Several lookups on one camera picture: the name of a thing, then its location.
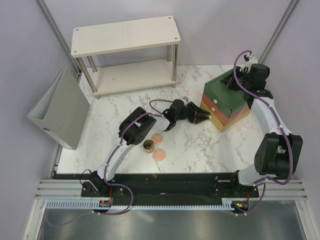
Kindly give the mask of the coral drawer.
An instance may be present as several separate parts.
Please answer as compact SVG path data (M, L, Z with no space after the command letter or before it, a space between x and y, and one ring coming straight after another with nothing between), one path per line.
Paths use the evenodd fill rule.
M226 125L228 118L223 114L223 112L218 108L218 106L213 103L208 96L206 96L204 93L202 94L202 101L204 104L213 112L213 114L219 119L219 121Z

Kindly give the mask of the yellow drawer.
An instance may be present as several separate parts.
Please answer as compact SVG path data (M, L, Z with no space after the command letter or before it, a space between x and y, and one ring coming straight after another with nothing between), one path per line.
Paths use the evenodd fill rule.
M201 101L200 103L200 108L210 113L209 120L220 132L223 132L225 126L220 122L220 120L216 117L216 115L207 107L207 105L203 101Z

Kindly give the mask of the green drawer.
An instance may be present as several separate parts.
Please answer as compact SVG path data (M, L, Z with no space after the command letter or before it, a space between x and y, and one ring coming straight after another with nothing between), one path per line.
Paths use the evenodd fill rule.
M225 93L226 88L219 81L205 84L202 99L205 103L214 104L228 118L232 110L224 100Z

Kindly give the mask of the gold black round jar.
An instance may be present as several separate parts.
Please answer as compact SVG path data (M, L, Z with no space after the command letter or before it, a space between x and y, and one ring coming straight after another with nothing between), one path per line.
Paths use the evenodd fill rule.
M155 150L155 143L148 139L143 142L142 147L146 153L152 153Z

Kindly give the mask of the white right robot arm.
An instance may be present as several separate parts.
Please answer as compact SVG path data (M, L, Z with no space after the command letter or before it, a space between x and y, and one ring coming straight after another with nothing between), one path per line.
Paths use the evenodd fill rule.
M243 99L256 116L264 137L254 156L254 163L239 170L238 179L229 184L235 197L242 196L247 186L266 180L286 185L296 171L303 139L294 135L280 118L272 93L267 90L270 69L266 65L236 66L221 79L228 90L242 91Z

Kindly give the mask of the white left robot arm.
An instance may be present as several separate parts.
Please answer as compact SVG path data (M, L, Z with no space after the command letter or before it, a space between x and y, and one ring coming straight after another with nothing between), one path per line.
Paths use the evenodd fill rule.
M132 190L122 183L112 183L112 179L133 147L143 142L149 132L155 128L163 132L172 130L178 121L187 120L199 124L210 118L210 113L184 99L168 100L169 108L155 113L137 107L119 126L119 142L103 164L90 171L88 181L81 183L81 196L84 198L111 197L111 190L119 187L133 195Z

